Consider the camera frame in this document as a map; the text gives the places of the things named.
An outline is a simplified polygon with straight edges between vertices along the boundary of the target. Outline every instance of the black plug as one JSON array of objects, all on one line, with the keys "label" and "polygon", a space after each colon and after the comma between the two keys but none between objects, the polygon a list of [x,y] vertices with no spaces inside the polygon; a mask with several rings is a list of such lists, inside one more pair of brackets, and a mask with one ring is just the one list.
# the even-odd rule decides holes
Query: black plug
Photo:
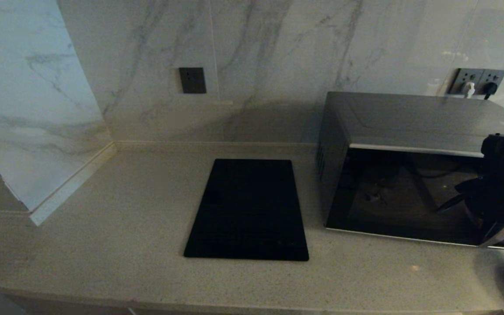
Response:
[{"label": "black plug", "polygon": [[489,82],[488,84],[486,84],[483,87],[483,92],[486,94],[486,97],[484,97],[483,99],[487,100],[488,98],[490,98],[491,94],[495,94],[495,92],[497,91],[497,87],[498,85],[493,82]]}]

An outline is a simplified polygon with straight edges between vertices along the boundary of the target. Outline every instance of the induction cooktop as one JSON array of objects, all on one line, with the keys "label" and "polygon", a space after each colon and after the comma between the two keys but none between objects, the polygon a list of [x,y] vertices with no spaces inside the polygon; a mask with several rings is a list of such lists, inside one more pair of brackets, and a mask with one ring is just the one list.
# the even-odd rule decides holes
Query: induction cooktop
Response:
[{"label": "induction cooktop", "polygon": [[216,159],[184,256],[308,261],[291,161]]}]

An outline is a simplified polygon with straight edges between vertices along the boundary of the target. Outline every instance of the baseboard trim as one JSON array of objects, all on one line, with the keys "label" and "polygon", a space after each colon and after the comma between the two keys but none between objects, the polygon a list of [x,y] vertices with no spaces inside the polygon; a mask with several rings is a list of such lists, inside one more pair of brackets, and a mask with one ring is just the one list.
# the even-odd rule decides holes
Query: baseboard trim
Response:
[{"label": "baseboard trim", "polygon": [[86,164],[69,177],[60,187],[30,213],[30,220],[39,226],[68,199],[84,182],[94,174],[106,161],[118,152],[114,142],[95,154]]},{"label": "baseboard trim", "polygon": [[35,227],[36,225],[30,220],[30,213],[26,211],[4,211],[0,210],[0,224],[6,225],[23,225],[27,227]]},{"label": "baseboard trim", "polygon": [[274,152],[289,152],[292,154],[312,154],[316,152],[316,143],[288,142],[158,142],[158,141],[116,141],[118,151],[135,152],[187,152],[199,153],[203,150],[219,150],[222,152],[258,151],[262,148]]}]

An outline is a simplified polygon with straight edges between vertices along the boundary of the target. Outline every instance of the black appliance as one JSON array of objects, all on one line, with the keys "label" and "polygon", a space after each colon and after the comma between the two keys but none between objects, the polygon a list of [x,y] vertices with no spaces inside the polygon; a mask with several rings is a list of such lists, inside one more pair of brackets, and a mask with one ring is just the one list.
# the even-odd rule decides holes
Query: black appliance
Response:
[{"label": "black appliance", "polygon": [[457,185],[480,176],[482,142],[497,132],[504,108],[488,100],[328,93],[316,155],[326,227],[504,248],[504,227],[494,237],[467,202],[454,202],[465,192]]},{"label": "black appliance", "polygon": [[184,256],[308,261],[291,161],[216,159]]}]

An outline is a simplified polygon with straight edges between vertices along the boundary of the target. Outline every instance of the white plug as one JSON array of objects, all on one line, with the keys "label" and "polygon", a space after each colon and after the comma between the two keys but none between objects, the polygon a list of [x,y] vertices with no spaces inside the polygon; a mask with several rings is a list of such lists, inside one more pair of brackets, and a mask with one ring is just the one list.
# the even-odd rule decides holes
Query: white plug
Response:
[{"label": "white plug", "polygon": [[464,87],[462,88],[462,91],[464,91],[464,98],[471,98],[474,93],[476,93],[476,84],[474,82],[466,82],[464,84]]}]

